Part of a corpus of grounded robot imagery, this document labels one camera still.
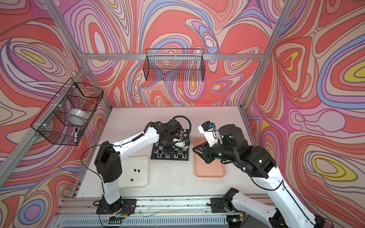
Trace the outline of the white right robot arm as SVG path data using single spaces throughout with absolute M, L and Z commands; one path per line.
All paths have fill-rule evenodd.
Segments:
M 234 124 L 219 129 L 207 121 L 198 127 L 206 142 L 193 148 L 193 152 L 205 163 L 220 160 L 221 164 L 233 164 L 270 197 L 274 206 L 260 203 L 230 188 L 222 197 L 227 212 L 241 211 L 266 224 L 270 228 L 323 228 L 325 219 L 315 215 L 299 200 L 286 183 L 276 161 L 260 146 L 249 145 L 242 130 Z

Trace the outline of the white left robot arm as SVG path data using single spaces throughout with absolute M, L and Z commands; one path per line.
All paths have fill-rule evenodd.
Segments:
M 162 143 L 167 152 L 175 151 L 175 144 L 179 143 L 177 135 L 182 130 L 176 118 L 167 123 L 149 122 L 144 130 L 136 135 L 113 143 L 105 141 L 99 146 L 94 161 L 103 190 L 102 198 L 98 202 L 98 215 L 121 214 L 123 211 L 125 204 L 119 192 L 118 179 L 123 172 L 122 162 L 126 158 L 154 143 Z

